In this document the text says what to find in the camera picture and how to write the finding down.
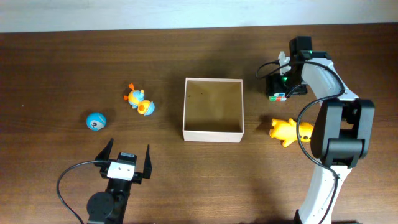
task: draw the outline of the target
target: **small box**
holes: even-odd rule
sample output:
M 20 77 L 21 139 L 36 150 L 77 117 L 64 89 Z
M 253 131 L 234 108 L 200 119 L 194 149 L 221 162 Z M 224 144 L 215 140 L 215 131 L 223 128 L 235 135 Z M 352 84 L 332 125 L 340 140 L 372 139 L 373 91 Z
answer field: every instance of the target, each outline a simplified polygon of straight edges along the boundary
M 185 141 L 240 142 L 243 125 L 241 79 L 185 79 Z

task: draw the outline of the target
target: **yellow plush toy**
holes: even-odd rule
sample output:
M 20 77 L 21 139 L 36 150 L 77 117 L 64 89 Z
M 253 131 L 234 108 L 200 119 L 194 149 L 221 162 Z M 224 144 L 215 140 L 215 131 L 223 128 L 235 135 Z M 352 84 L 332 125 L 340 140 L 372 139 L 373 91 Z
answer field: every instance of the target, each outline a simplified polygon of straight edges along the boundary
M 273 129 L 269 130 L 269 136 L 279 140 L 283 140 L 282 145 L 284 147 L 289 146 L 294 141 L 297 141 L 296 127 L 297 122 L 292 118 L 286 121 L 272 119 Z M 307 122 L 300 123 L 300 139 L 302 142 L 310 142 L 313 126 Z

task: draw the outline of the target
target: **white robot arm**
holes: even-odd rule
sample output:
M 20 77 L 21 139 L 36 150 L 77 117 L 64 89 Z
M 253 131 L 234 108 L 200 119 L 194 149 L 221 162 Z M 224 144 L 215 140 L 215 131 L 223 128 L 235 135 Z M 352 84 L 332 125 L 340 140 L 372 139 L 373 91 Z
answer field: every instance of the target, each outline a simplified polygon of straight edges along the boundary
M 315 165 L 307 198 L 296 211 L 294 219 L 295 223 L 330 224 L 331 211 L 345 178 L 358 159 L 363 159 L 368 152 L 374 105 L 370 100 L 359 99 L 343 83 L 330 56 L 326 52 L 312 50 L 310 37 L 294 38 L 289 48 L 291 58 L 285 57 L 284 52 L 279 54 L 280 74 L 267 77 L 267 93 L 270 96 L 274 96 L 275 92 L 279 96 L 283 92 L 287 98 L 305 94 L 307 89 L 304 85 L 311 87 L 317 99 L 339 95 L 323 103 L 320 101 L 321 110 L 311 140 L 313 156 L 338 174 L 338 182 L 330 170 Z M 353 124 L 353 128 L 340 129 L 341 121 Z

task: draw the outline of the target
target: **cardboard box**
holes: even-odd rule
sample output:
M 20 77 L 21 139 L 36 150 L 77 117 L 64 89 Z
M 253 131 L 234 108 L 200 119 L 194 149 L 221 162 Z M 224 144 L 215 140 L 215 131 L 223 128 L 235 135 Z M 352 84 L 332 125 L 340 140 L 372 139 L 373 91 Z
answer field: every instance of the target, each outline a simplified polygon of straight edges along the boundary
M 243 126 L 242 80 L 185 79 L 185 141 L 240 142 Z

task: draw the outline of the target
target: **open box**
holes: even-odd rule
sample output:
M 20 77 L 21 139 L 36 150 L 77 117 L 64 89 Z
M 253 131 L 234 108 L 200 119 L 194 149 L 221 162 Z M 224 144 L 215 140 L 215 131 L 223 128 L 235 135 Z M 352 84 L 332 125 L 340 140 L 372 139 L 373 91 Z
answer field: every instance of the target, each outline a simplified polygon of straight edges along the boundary
M 243 81 L 186 78 L 185 141 L 240 142 L 243 133 Z

